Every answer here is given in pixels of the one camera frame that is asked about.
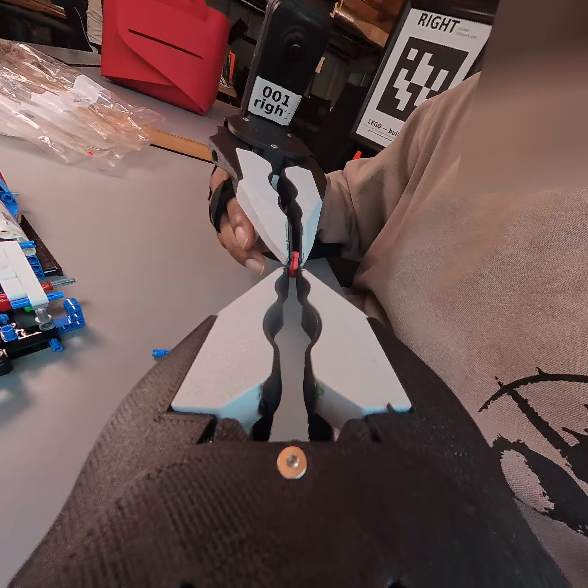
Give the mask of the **person's right hand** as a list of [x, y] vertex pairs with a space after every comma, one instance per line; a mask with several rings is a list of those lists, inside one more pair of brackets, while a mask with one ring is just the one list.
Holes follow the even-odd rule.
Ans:
[[229, 173], [215, 166], [209, 181], [209, 217], [220, 244], [240, 265], [256, 276], [268, 268], [263, 253], [269, 249], [239, 205]]

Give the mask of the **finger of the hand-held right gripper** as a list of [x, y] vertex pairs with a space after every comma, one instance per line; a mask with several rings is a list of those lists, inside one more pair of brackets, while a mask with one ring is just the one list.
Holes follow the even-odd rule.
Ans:
[[242, 173], [236, 198], [263, 240], [278, 261], [290, 261], [290, 230], [288, 218], [279, 206], [278, 193], [271, 185], [271, 164], [253, 151], [237, 148]]
[[298, 254], [298, 268], [307, 261], [322, 208], [322, 199], [310, 170], [290, 166], [281, 173], [281, 206], [288, 219], [289, 260]]

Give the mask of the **grey desk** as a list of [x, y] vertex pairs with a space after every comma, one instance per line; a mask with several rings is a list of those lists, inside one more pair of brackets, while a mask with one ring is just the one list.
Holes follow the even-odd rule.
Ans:
[[152, 348], [172, 349], [257, 281], [208, 220], [211, 165], [160, 148], [122, 177], [65, 166], [1, 139], [1, 171], [27, 220], [77, 283], [86, 326], [65, 350], [15, 361], [1, 377], [1, 586], [45, 535], [99, 433], [143, 416]]

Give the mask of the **clear plastic bag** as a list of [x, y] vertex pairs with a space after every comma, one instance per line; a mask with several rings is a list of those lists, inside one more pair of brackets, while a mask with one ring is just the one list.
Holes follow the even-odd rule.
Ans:
[[120, 176], [163, 122], [52, 56], [1, 40], [1, 136], [65, 165]]

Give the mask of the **black printed toy box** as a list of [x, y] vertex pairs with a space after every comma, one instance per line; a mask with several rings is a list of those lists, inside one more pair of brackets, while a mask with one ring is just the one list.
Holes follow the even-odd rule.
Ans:
[[34, 230], [32, 225], [28, 222], [25, 215], [21, 215], [19, 222], [23, 232], [25, 233], [28, 240], [33, 241], [35, 244], [36, 258], [40, 262], [40, 267], [43, 272], [41, 280], [63, 277], [63, 270], [61, 265], [56, 261], [55, 257], [51, 254], [49, 249], [45, 246], [43, 241], [40, 239], [37, 232]]

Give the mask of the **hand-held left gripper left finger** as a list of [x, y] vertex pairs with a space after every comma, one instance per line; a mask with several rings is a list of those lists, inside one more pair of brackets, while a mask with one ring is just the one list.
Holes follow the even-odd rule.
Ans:
[[251, 433], [272, 416], [282, 393], [276, 334], [283, 327], [288, 271], [278, 268], [221, 310], [171, 409], [233, 419]]

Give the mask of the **red cardboard box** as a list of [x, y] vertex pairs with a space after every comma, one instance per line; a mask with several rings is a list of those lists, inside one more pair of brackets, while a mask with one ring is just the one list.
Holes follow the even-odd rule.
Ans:
[[204, 115], [217, 99], [229, 19], [205, 1], [104, 1], [101, 69], [113, 83]]

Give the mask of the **black framed marker sign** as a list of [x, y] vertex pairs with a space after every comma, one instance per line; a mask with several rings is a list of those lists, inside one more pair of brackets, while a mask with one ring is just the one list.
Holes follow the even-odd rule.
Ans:
[[480, 71], [498, 3], [405, 1], [352, 138], [380, 151], [418, 106]]

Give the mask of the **person's right forearm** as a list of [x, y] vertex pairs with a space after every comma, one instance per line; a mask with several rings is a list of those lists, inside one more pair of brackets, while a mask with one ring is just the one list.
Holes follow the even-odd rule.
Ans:
[[480, 77], [474, 74], [425, 100], [377, 156], [328, 173], [317, 239], [340, 245], [344, 257], [359, 259], [394, 214], [406, 212], [414, 196], [428, 196], [446, 177], [452, 182]]

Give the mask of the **toy brick car model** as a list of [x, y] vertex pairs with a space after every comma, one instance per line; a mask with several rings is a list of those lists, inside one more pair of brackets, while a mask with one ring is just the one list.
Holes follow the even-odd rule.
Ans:
[[81, 304], [63, 293], [75, 279], [41, 280], [35, 244], [19, 224], [17, 197], [1, 176], [1, 376], [11, 373], [17, 359], [63, 351], [63, 335], [86, 325]]

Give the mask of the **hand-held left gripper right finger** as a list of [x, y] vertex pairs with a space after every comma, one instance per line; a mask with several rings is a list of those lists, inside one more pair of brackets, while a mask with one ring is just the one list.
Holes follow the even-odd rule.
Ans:
[[300, 269], [296, 291], [305, 351], [303, 395], [310, 439], [332, 439], [350, 420], [412, 408], [368, 317]]

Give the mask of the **person's beige sweater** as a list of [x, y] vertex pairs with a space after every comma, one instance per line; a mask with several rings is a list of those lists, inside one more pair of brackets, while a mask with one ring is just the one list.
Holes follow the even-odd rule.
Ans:
[[473, 416], [572, 586], [587, 587], [587, 188], [414, 196], [359, 280]]

